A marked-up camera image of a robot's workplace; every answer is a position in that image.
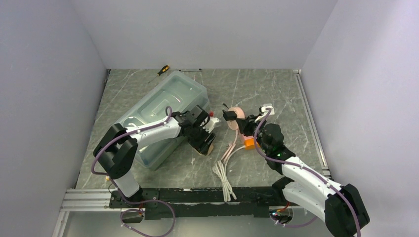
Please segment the beige cube socket adapter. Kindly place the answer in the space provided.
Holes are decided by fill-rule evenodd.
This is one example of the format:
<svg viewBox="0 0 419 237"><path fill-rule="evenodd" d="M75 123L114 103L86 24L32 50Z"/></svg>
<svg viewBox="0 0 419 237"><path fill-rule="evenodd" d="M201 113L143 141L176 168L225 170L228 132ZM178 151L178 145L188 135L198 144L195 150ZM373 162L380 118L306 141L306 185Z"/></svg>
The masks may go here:
<svg viewBox="0 0 419 237"><path fill-rule="evenodd" d="M200 155L202 156L208 156L214 149L213 144L205 147L202 151L199 152Z"/></svg>

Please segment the black power adapter plug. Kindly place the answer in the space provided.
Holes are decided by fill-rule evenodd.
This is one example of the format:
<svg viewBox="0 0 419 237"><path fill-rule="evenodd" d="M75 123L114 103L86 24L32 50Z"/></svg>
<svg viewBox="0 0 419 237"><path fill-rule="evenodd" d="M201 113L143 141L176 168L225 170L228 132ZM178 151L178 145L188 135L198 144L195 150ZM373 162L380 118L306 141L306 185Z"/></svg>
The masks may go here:
<svg viewBox="0 0 419 237"><path fill-rule="evenodd" d="M235 111L225 111L225 110L223 110L222 112L223 112L223 118L226 121L233 121L237 118L237 114L236 114Z"/></svg>

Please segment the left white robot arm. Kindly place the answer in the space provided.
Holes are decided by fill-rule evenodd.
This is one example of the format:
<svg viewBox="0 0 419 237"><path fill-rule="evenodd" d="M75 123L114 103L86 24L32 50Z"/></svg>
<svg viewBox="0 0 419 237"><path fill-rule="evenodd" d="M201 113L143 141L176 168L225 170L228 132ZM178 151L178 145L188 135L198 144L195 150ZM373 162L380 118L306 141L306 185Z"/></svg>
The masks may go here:
<svg viewBox="0 0 419 237"><path fill-rule="evenodd" d="M210 116L199 105L185 112L174 112L167 106L165 113L165 118L146 125L112 125L93 151L95 160L91 172L97 174L94 168L99 163L104 169L102 175L110 178L122 193L123 202L129 207L138 206L143 199L143 190L131 172L134 158L140 149L178 137L184 137L201 155L206 156L213 149L213 130L220 122L218 118Z"/></svg>

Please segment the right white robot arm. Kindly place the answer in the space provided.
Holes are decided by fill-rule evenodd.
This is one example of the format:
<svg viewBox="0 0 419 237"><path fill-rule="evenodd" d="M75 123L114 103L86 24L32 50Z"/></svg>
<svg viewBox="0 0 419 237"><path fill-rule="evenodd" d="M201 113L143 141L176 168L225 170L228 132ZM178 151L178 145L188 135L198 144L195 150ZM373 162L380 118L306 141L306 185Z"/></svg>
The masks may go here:
<svg viewBox="0 0 419 237"><path fill-rule="evenodd" d="M252 135L256 151L282 178L273 185L272 198L278 205L297 204L321 219L335 237L359 237L370 222L358 189L342 185L306 165L284 144L278 124L266 116L235 118L239 131Z"/></svg>

